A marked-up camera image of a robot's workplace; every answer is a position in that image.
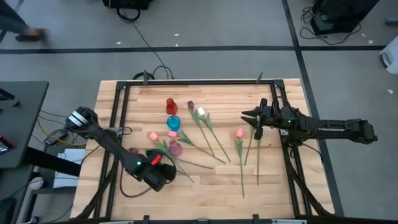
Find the black metal frame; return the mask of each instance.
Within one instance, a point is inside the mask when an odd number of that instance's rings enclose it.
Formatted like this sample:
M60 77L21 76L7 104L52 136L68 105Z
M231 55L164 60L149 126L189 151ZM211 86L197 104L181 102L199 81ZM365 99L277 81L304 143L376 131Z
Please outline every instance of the black metal frame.
M129 90L130 87L132 86L142 86L142 85L269 85L271 88L271 93L272 93L272 100L277 100L277 88L280 90L280 96L283 99L283 102L287 101L287 96L285 92L285 86L283 80L255 80L255 79L250 79L250 80L148 80L145 83L140 82L140 81L119 81L116 84L116 92L114 96L114 102L113 102L113 108L112 108L112 113L111 113L111 119L109 122L109 127L113 128L117 116L117 110L118 110L118 104L119 104L119 98L120 94L122 92L122 89L125 89L124 91L124 99L123 99L123 105L122 105L122 110L121 110L121 119L120 119L120 127L124 126L125 120L126 120L126 113L127 113L127 104L128 104L128 99L129 99ZM293 211L295 217L298 217L299 215L302 215L300 213L299 209L299 202L297 199L297 192L295 189L295 182L294 178L290 175L288 172L290 166L292 166L292 163L290 161L289 157L289 152L288 148L284 142L283 137L280 135L281 138L281 143L282 143L282 150L283 150L283 155L284 155L284 160L286 164L286 170L287 170L287 178L289 182L289 190L290 190L290 198L292 199L292 206L293 206ZM300 155L299 151L296 147L293 148L294 154L295 154L295 163L297 166L297 175L299 180L301 180L304 183L305 186L305 179L304 179L304 174L302 170L302 163L300 160ZM109 163L109 152L106 151L103 159L103 166L101 170L101 175L99 178L99 186L103 185L107 176L106 176L106 171L108 169L108 163ZM118 169L118 160L115 159L113 162L113 166L110 170L110 172L113 171L113 169ZM114 190L116 186L116 176L113 177L111 181L111 185L109 188L109 196L108 196L108 201L107 201L107 206L106 206L106 215L104 218L111 218L111 212L113 208L113 198L114 198ZM308 201L308 198L306 195L303 193L303 199L305 202L305 214L311 216L312 215L312 210L310 203ZM94 218L99 218L100 216L100 210L101 210L101 203L97 203L94 211ZM201 223L200 220L167 220L167 221L155 221L154 223ZM271 222L271 219L259 219L258 215L254 214L252 220L212 220L212 223L269 223Z

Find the person's foot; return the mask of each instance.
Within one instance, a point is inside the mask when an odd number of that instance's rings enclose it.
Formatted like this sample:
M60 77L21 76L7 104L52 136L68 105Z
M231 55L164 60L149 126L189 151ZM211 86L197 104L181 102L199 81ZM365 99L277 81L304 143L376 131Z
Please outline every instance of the person's foot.
M45 29L31 29L26 35L18 35L15 39L19 42L37 42L48 43L48 35Z

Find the white tulip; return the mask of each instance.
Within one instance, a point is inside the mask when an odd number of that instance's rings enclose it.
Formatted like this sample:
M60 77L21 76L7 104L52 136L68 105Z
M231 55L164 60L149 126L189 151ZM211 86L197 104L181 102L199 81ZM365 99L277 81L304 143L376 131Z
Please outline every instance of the white tulip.
M205 110L203 108L198 108L198 114L199 116L205 115Z

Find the gray floor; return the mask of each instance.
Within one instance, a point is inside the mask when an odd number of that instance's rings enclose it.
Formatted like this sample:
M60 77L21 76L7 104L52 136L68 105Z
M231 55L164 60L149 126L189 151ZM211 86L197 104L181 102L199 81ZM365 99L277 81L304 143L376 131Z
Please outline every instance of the gray floor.
M16 6L18 0L10 0ZM288 0L296 31L302 8L310 0ZM398 11L395 0L381 0L362 23L362 30L342 45L386 45L398 28L384 25ZM19 9L32 26L46 27L56 49L145 47L132 25L102 6L100 0L25 1ZM155 0L137 22L153 47L271 45L292 46L281 0ZM21 44L8 33L0 49L40 49ZM345 35L332 35L330 41ZM325 46L303 40L303 46ZM160 52L176 78L301 78L293 51ZM379 141L365 146L349 141L327 141L341 201L348 217L398 220L398 76L387 73L377 51L303 52L319 114L325 119L368 119ZM159 65L153 53L0 54L2 80L50 82L44 110L68 114L79 105L94 107L100 80L130 79ZM164 78L159 71L158 78ZM58 128L44 122L45 128ZM34 134L44 138L38 130ZM41 147L31 141L34 147ZM40 196L34 214L49 221L63 213L73 195Z

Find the red tulip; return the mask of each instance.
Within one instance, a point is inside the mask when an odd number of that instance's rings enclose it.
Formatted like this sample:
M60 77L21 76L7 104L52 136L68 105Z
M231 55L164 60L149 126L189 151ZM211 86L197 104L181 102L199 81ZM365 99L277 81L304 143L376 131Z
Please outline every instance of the red tulip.
M195 107L195 105L193 104L192 101L188 102L188 108L193 109Z

